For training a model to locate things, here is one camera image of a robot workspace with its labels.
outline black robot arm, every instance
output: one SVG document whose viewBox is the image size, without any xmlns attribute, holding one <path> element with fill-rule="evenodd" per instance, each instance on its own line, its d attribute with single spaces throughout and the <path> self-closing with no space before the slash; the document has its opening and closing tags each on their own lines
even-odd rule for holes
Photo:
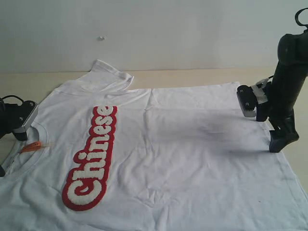
<svg viewBox="0 0 308 231">
<path fill-rule="evenodd" d="M 257 121 L 269 118 L 269 151 L 280 152 L 286 145 L 298 140 L 293 106 L 308 75 L 308 25 L 301 24 L 298 11 L 295 21 L 307 29 L 300 35 L 286 34 L 278 45 L 278 64 L 272 81 L 264 79 L 248 87 L 239 86 L 237 96 L 246 117 L 257 116 Z"/>
</svg>

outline t-shirt sleeve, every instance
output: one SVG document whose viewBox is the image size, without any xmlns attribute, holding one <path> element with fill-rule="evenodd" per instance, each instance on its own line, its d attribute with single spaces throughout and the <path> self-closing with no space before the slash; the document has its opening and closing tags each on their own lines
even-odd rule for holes
<svg viewBox="0 0 308 231">
<path fill-rule="evenodd" d="M 128 73 L 118 71 L 109 64 L 96 60 L 90 72 L 76 80 L 65 82 L 55 90 L 73 95 L 114 92 L 128 88 L 133 78 Z"/>
</svg>

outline orange object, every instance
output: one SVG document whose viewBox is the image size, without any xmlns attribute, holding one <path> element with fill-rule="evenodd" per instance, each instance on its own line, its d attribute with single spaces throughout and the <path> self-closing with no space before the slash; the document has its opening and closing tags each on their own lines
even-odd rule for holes
<svg viewBox="0 0 308 231">
<path fill-rule="evenodd" d="M 31 144 L 26 145 L 25 147 L 22 148 L 20 153 L 25 153 L 25 152 L 31 152 L 31 151 L 36 151 L 42 147 L 42 142 L 41 141 L 36 141 Z"/>
</svg>

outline white t-shirt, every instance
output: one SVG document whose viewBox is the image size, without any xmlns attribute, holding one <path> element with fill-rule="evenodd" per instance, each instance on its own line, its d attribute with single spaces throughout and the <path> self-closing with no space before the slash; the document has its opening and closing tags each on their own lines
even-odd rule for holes
<svg viewBox="0 0 308 231">
<path fill-rule="evenodd" d="M 239 83 L 125 90 L 97 61 L 56 88 L 3 164 L 1 230 L 307 230 L 308 200 Z M 17 154 L 40 140 L 49 145 Z"/>
</svg>

